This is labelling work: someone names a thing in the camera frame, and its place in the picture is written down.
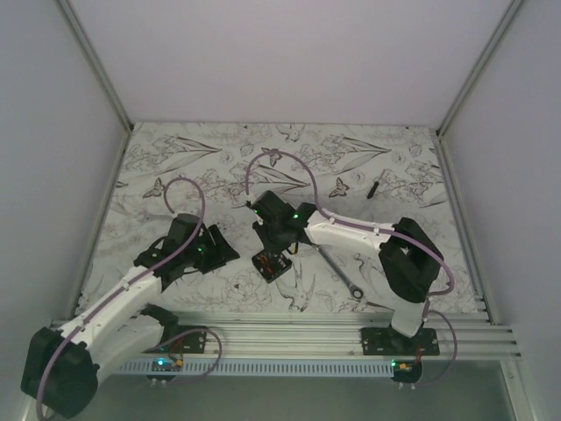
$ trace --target floral tablecloth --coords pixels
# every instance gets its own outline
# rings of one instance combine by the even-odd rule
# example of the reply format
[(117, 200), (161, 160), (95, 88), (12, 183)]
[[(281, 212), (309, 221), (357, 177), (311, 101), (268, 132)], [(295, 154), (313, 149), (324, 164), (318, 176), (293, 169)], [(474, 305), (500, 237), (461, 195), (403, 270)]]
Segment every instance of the floral tablecloth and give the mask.
[[(301, 246), (290, 256), (293, 268), (271, 284), (252, 266), (251, 257), (262, 245), (251, 228), (254, 216), (244, 206), (245, 168), (257, 153), (272, 148), (295, 153), (308, 163), (327, 209), (375, 222), (416, 220), (457, 280), (455, 290), (436, 297), (433, 308), (476, 311), (430, 135), (427, 128), (372, 125), (137, 124), (78, 312), (113, 287), (138, 254), (167, 233), (172, 216), (163, 202), (163, 186), (177, 175), (201, 185), (207, 199), (205, 224), (218, 224), (241, 259), (213, 273), (183, 276), (154, 303), (176, 311), (374, 311), (365, 300), (352, 299), (310, 247)], [(375, 181), (380, 186), (368, 200)], [(270, 189), (292, 205), (313, 201), (308, 174), (285, 156), (259, 160), (251, 185), (255, 196)], [(169, 199), (176, 211), (199, 211), (197, 193), (186, 183), (171, 187)], [(377, 257), (337, 248), (329, 252), (368, 300), (391, 305)], [(445, 282), (441, 270), (432, 288), (443, 289)]]

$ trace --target curved cable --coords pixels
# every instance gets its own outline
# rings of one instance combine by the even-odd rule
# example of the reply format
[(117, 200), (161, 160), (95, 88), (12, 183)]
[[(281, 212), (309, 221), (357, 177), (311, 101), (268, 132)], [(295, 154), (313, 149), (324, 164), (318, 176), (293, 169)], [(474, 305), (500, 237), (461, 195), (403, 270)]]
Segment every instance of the curved cable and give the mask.
[(429, 386), (434, 385), (435, 383), (438, 383), (438, 382), (442, 381), (443, 378), (445, 378), (450, 373), (452, 367), (456, 363), (456, 358), (458, 357), (458, 337), (456, 336), (456, 331), (454, 330), (454, 326), (452, 326), (451, 321), (440, 311), (429, 310), (429, 313), (437, 314), (438, 316), (440, 316), (442, 318), (442, 320), (450, 328), (450, 333), (452, 334), (452, 339), (454, 341), (454, 351), (452, 352), (452, 358), (450, 359), (450, 362), (448, 363), (448, 366), (446, 366), (446, 369), (443, 371), (443, 373), (441, 375), (439, 375), (436, 379), (430, 380), (428, 382), (415, 383), (415, 388), (427, 388)]
[(205, 377), (207, 377), (210, 373), (212, 373), (215, 368), (217, 367), (218, 363), (220, 362), (220, 359), (222, 358), (222, 353), (223, 353), (223, 346), (222, 346), (222, 340), (218, 337), (218, 335), (216, 335), (211, 329), (207, 329), (207, 328), (198, 328), (198, 329), (190, 329), (188, 331), (185, 332), (181, 332), (177, 335), (175, 335), (173, 338), (168, 339), (166, 342), (162, 342), (161, 344), (153, 347), (153, 348), (149, 348), (146, 351), (152, 351), (154, 349), (157, 349), (159, 347), (162, 346), (166, 346), (169, 344), (172, 344), (174, 342), (176, 342), (178, 339), (183, 338), (184, 336), (190, 335), (191, 333), (198, 333), (198, 332), (207, 332), (209, 333), (211, 336), (214, 337), (214, 339), (217, 340), (217, 344), (218, 344), (218, 356), (217, 358), (214, 360), (214, 362), (212, 363), (212, 365), (207, 368), (207, 370), (204, 373), (201, 373), (199, 375), (196, 375), (195, 377), (191, 377), (187, 380), (175, 380), (175, 381), (171, 381), (169, 384), (190, 384), (190, 383), (196, 383), (201, 381), (202, 379), (204, 379)]
[[(362, 224), (355, 224), (353, 222), (345, 221), (343, 219), (338, 219), (337, 215), (335, 213), (330, 214), (324, 208), (322, 208), (321, 204), (319, 203), (319, 196), (318, 196), (318, 192), (317, 192), (318, 189), (317, 189), (316, 178), (314, 177), (314, 175), (312, 173), (312, 170), (308, 167), (308, 165), (304, 161), (302, 161), (296, 155), (294, 155), (292, 153), (288, 153), (288, 152), (282, 152), (282, 151), (279, 151), (278, 149), (271, 149), (270, 151), (260, 153), (259, 155), (255, 156), (249, 162), (249, 164), (247, 165), (247, 169), (245, 170), (245, 193), (248, 196), (249, 196), (249, 176), (250, 176), (250, 173), (252, 171), (253, 163), (256, 160), (258, 160), (259, 158), (261, 158), (262, 156), (273, 155), (273, 154), (285, 155), (289, 158), (292, 158), (293, 160), (298, 162), (306, 170), (306, 172), (308, 172), (309, 178), (312, 181), (312, 186), (313, 186), (313, 189), (314, 189), (314, 201), (316, 203), (317, 211), (324, 218), (332, 220), (333, 223), (335, 223), (335, 224), (348, 226), (349, 228), (355, 228), (355, 229), (368, 231), (368, 232), (373, 232), (374, 231), (375, 228), (373, 228), (371, 226), (362, 225)], [(444, 262), (444, 260), (442, 260), (440, 258), (440, 256), (438, 256), (436, 253), (434, 253), (432, 250), (430, 250), (428, 247), (426, 247), (423, 243), (420, 243), (416, 239), (412, 239), (408, 235), (401, 234), (400, 232), (396, 232), (396, 231), (392, 231), (392, 230), (386, 230), (386, 229), (383, 229), (383, 228), (379, 228), (379, 233), (386, 234), (386, 235), (391, 235), (391, 236), (394, 236), (396, 238), (403, 239), (403, 240), (407, 241), (409, 244), (411, 244), (412, 246), (416, 246), (416, 247), (420, 248), (426, 254), (428, 254), (432, 259), (434, 259), (442, 267), (442, 269), (444, 269), (444, 272), (446, 272), (446, 275), (448, 276), (448, 279), (449, 279), (448, 288), (446, 288), (442, 291), (429, 292), (429, 294), (427, 296), (443, 296), (445, 294), (449, 294), (450, 292), (452, 292), (452, 290), (456, 286), (456, 281), (454, 279), (454, 274), (452, 273), (450, 267)], [(424, 312), (423, 312), (424, 317), (426, 317), (428, 309), (429, 309), (429, 307), (428, 307), (428, 305), (426, 305), (425, 309), (424, 309)]]
[[(192, 185), (194, 185), (199, 193), (199, 197), (201, 198), (201, 213), (199, 215), (199, 220), (196, 223), (195, 229), (193, 230), (193, 232), (191, 233), (191, 235), (189, 236), (189, 238), (180, 246), (177, 248), (177, 250), (175, 250), (173, 253), (171, 253), (169, 256), (167, 256), (165, 259), (159, 261), (158, 263), (156, 263), (155, 265), (151, 266), (150, 268), (148, 268), (147, 270), (143, 271), (142, 273), (134, 276), (130, 281), (129, 281), (129, 285), (133, 285), (136, 282), (140, 281), (142, 278), (144, 278), (146, 275), (149, 275), (150, 273), (152, 273), (154, 270), (161, 268), (162, 266), (164, 266), (166, 263), (168, 263), (171, 259), (175, 258), (178, 254), (180, 254), (183, 250), (185, 250), (187, 248), (187, 246), (191, 243), (191, 241), (193, 241), (193, 239), (195, 239), (195, 237), (198, 235), (199, 230), (201, 229), (202, 226), (202, 219), (204, 218), (204, 212), (206, 211), (206, 202), (204, 200), (204, 193), (202, 192), (201, 187), (199, 187), (199, 185), (194, 182), (193, 180), (191, 180), (190, 178), (187, 177), (177, 177), (174, 178), (172, 181), (170, 181), (168, 184), (166, 184), (166, 187), (164, 188), (164, 202), (166, 203), (166, 207), (172, 212), (174, 213), (173, 209), (171, 208), (171, 206), (169, 206), (169, 202), (167, 200), (167, 190), (169, 189), (169, 186), (171, 184), (173, 184), (174, 182), (178, 182), (178, 181), (184, 181), (184, 182), (189, 182)], [(111, 301), (113, 301), (115, 299), (115, 297), (117, 297), (119, 294), (121, 294), (123, 291), (125, 291), (124, 287), (120, 287), (118, 289), (116, 289), (115, 291), (113, 291), (112, 294), (110, 294), (109, 296), (107, 296), (107, 298), (105, 298), (101, 303), (99, 303), (84, 319), (83, 319), (83, 325), (82, 326), (77, 326), (73, 331), (71, 331), (68, 336), (66, 336), (66, 338), (64, 338), (64, 340), (60, 343), (60, 345), (56, 348), (56, 350), (54, 351), (53, 355), (51, 356), (51, 358), (49, 359), (49, 361), (47, 362), (46, 366), (45, 366), (45, 370), (43, 371), (43, 375), (41, 376), (41, 380), (39, 381), (39, 387), (37, 389), (37, 398), (36, 398), (36, 405), (35, 405), (35, 409), (37, 411), (37, 418), (39, 419), (39, 421), (48, 421), (48, 418), (45, 417), (45, 415), (43, 414), (43, 398), (45, 397), (45, 387), (46, 387), (46, 381), (49, 377), (49, 375), (51, 374), (51, 370), (53, 369), (53, 365), (56, 362), (56, 360), (59, 358), (60, 354), (62, 353), (62, 351), (64, 350), (65, 346), (68, 345), (68, 343), (78, 334), (78, 332), (81, 330), (81, 328), (85, 325), (87, 325), (89, 322), (91, 322), (91, 320), (101, 311), (105, 308), (105, 306), (107, 304), (109, 304)]]

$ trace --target wrench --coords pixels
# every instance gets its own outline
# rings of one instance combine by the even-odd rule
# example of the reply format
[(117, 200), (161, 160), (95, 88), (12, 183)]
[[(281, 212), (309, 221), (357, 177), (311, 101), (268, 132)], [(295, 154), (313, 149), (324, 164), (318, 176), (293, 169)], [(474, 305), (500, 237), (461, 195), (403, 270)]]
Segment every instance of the wrench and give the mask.
[(347, 286), (349, 291), (351, 292), (351, 296), (356, 299), (360, 300), (363, 296), (365, 296), (364, 291), (357, 287), (349, 277), (341, 270), (341, 268), (337, 265), (337, 263), (329, 256), (329, 254), (325, 251), (325, 249), (321, 246), (313, 246), (323, 257), (323, 259), (327, 262), (328, 265), (333, 269), (333, 271), (337, 274), (341, 281)]

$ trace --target black square object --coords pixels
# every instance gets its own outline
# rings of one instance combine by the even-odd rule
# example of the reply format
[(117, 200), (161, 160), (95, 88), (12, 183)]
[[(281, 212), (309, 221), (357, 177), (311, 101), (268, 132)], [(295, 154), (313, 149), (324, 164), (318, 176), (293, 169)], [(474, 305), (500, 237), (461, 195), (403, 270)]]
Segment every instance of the black square object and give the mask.
[(292, 261), (283, 253), (269, 253), (265, 250), (255, 254), (252, 262), (266, 283), (271, 283), (292, 267)]

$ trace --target black marker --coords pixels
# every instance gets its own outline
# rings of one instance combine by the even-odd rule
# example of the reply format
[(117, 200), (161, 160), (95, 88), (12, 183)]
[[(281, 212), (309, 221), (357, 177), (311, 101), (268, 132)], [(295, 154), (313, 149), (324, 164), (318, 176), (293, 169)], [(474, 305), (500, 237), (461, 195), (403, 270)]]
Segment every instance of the black marker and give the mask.
[(370, 191), (366, 195), (367, 199), (372, 199), (372, 197), (374, 196), (374, 193), (376, 192), (376, 189), (378, 188), (378, 186), (380, 186), (380, 183), (379, 182), (374, 182), (373, 187), (370, 189)]

